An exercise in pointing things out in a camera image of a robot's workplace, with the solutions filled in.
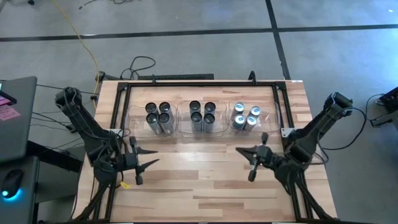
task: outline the gray floor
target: gray floor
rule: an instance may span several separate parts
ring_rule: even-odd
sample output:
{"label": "gray floor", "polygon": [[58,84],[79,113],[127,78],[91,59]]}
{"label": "gray floor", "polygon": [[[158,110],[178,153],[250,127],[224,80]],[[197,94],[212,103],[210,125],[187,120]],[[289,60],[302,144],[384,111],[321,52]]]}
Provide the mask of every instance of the gray floor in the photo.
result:
{"label": "gray floor", "polygon": [[[85,1],[58,0],[81,34],[113,34],[198,29],[270,28],[262,0],[142,0],[123,5],[98,0],[82,10]],[[279,27],[355,26],[396,24],[398,3],[388,0],[278,0],[272,1]],[[304,80],[313,115],[325,98],[340,91],[364,109],[369,96],[398,85],[397,29],[282,33],[280,38],[294,80]],[[0,11],[0,37],[73,35],[49,0],[6,2]],[[143,75],[214,73],[217,79],[245,79],[250,70],[261,79],[283,79],[273,35],[217,34],[179,37],[136,37],[86,40],[100,70],[113,75],[133,57],[154,57],[157,65]],[[146,65],[141,60],[137,67]],[[77,40],[0,42],[0,78],[35,75],[39,83],[75,86],[92,91],[95,69]],[[38,87],[34,109],[56,111],[58,90]],[[94,113],[91,103],[87,104]],[[371,103],[370,117],[383,114]],[[60,114],[49,114],[66,121]],[[358,132],[362,118],[354,113],[336,124],[322,143],[338,147]],[[30,139],[57,146],[76,134],[32,127]],[[390,124],[366,125],[349,148],[330,152],[326,165],[333,200],[342,220],[396,223],[398,212],[398,138]],[[70,176],[76,181],[77,176]],[[40,206],[39,218],[61,221],[69,217],[73,197]]]}

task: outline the wooden table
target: wooden table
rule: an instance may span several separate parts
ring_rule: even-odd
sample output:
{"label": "wooden table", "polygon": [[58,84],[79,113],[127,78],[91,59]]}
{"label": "wooden table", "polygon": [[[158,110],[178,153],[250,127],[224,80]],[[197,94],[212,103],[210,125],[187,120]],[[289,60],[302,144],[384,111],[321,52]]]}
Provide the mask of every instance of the wooden table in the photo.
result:
{"label": "wooden table", "polygon": [[[104,129],[110,125],[117,84],[117,81],[107,81],[103,82],[101,88],[95,120]],[[286,85],[294,125],[302,128],[312,119],[304,85],[301,81],[286,81]],[[282,93],[279,93],[279,99],[282,111],[285,111]],[[274,107],[271,88],[261,86],[137,87],[132,89],[130,105],[144,106],[150,101],[168,101],[177,105],[184,100],[221,100],[227,103],[230,100],[243,100]],[[141,162],[152,159],[160,161],[145,171],[143,185],[133,185],[129,190],[122,187],[116,189],[111,221],[294,221],[291,198],[275,180],[271,170],[261,169],[255,182],[247,181],[250,166],[235,151],[235,147],[251,147],[260,142],[260,138],[236,138],[229,134],[209,141],[181,136],[166,143],[145,139],[138,141],[138,145],[144,149],[159,151],[157,154],[141,156]],[[268,146],[274,152],[283,153],[279,132],[270,135]],[[310,166],[305,176],[308,189],[318,203],[328,214],[336,217],[325,168]],[[132,170],[124,173],[124,181],[128,184],[135,183],[134,177]],[[81,172],[74,217],[88,205],[92,181],[93,169],[86,160]],[[104,215],[107,196],[106,192],[100,217]],[[302,216],[305,216],[301,194],[298,197]]]}

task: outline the blue light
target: blue light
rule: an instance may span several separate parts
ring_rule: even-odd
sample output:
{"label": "blue light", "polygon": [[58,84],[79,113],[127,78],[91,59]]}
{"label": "blue light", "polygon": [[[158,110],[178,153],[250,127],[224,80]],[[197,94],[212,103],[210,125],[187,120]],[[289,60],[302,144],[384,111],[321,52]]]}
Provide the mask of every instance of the blue light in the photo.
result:
{"label": "blue light", "polygon": [[19,199],[21,197],[21,195],[22,195],[22,190],[19,189],[14,196],[12,196],[11,198],[4,198],[4,200],[7,202],[13,202],[13,201]]}

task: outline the metal can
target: metal can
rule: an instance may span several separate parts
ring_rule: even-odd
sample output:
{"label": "metal can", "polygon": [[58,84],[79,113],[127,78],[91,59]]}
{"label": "metal can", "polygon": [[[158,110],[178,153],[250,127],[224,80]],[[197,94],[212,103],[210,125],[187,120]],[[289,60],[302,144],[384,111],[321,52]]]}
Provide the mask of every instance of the metal can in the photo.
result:
{"label": "metal can", "polygon": [[235,116],[235,119],[232,123],[232,127],[236,130],[242,130],[246,119],[243,115],[238,114]]}
{"label": "metal can", "polygon": [[157,110],[156,104],[153,102],[147,103],[145,105],[145,111],[150,114],[150,113],[154,113],[157,116],[160,115],[159,111]]}
{"label": "metal can", "polygon": [[205,133],[212,133],[213,131],[213,126],[216,118],[212,114],[206,114],[205,117],[203,118],[203,131]]}
{"label": "metal can", "polygon": [[161,113],[159,115],[159,123],[165,134],[173,134],[174,127],[169,114]]}
{"label": "metal can", "polygon": [[205,104],[205,117],[207,114],[214,115],[216,113],[216,105],[213,102],[207,102]]}
{"label": "metal can", "polygon": [[191,101],[191,103],[189,104],[189,112],[192,115],[193,113],[197,112],[200,113],[200,103],[199,101]]}
{"label": "metal can", "polygon": [[243,111],[244,111],[244,104],[241,102],[235,103],[235,106],[231,112],[231,120],[233,121],[235,119],[236,115],[243,114]]}
{"label": "metal can", "polygon": [[163,133],[163,129],[159,124],[159,119],[156,114],[154,114],[154,113],[148,114],[146,120],[147,120],[149,127],[151,128],[151,130],[153,130],[153,132],[156,135],[160,135]]}
{"label": "metal can", "polygon": [[257,118],[253,116],[248,116],[248,118],[246,118],[246,123],[244,124],[243,129],[245,131],[251,131],[254,127],[256,127],[256,125],[257,125]]}
{"label": "metal can", "polygon": [[249,113],[248,116],[253,116],[253,117],[255,117],[255,118],[258,118],[258,117],[260,116],[260,114],[261,114],[260,107],[258,107],[258,106],[253,106],[253,107],[251,108],[250,113]]}
{"label": "metal can", "polygon": [[201,132],[201,127],[202,127],[202,117],[201,114],[198,112],[194,112],[191,115],[191,121],[192,121],[192,132],[193,133],[200,133]]}
{"label": "metal can", "polygon": [[170,116],[170,120],[174,123],[174,115],[170,103],[168,102],[161,103],[159,105],[159,111],[160,113],[167,113]]}

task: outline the clear plastic container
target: clear plastic container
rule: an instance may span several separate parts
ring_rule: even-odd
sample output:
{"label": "clear plastic container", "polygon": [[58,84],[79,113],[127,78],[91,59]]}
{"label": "clear plastic container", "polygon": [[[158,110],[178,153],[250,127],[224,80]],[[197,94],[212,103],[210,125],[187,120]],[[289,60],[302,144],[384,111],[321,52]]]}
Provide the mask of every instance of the clear plastic container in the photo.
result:
{"label": "clear plastic container", "polygon": [[[160,103],[154,102],[158,109]],[[132,105],[129,107],[124,123],[124,128],[130,130],[129,136],[135,136],[138,141],[169,141],[176,138],[176,127],[177,127],[177,109],[174,105],[170,104],[173,113],[173,130],[172,132],[166,133],[163,131],[160,134],[156,134],[150,128],[146,121],[147,113],[145,106]]]}
{"label": "clear plastic container", "polygon": [[[233,127],[234,118],[232,118],[233,110],[236,103],[244,104],[243,116],[248,117],[250,110],[253,106],[258,106],[261,110],[261,114],[257,118],[257,124],[250,131],[237,130]],[[278,132],[280,129],[280,116],[279,107],[277,103],[258,103],[250,101],[234,101],[231,100],[228,103],[228,133],[233,136],[261,136],[262,133],[273,133]]]}
{"label": "clear plastic container", "polygon": [[[177,105],[177,130],[185,138],[215,138],[220,137],[228,129],[227,121],[227,105],[223,101],[205,101],[198,100],[200,102],[200,113],[202,115],[202,132],[196,132],[192,129],[192,121],[189,104],[191,101],[181,101]],[[216,111],[214,114],[215,122],[210,132],[206,133],[203,131],[203,118],[204,118],[204,107],[207,102],[212,102],[216,105]]]}

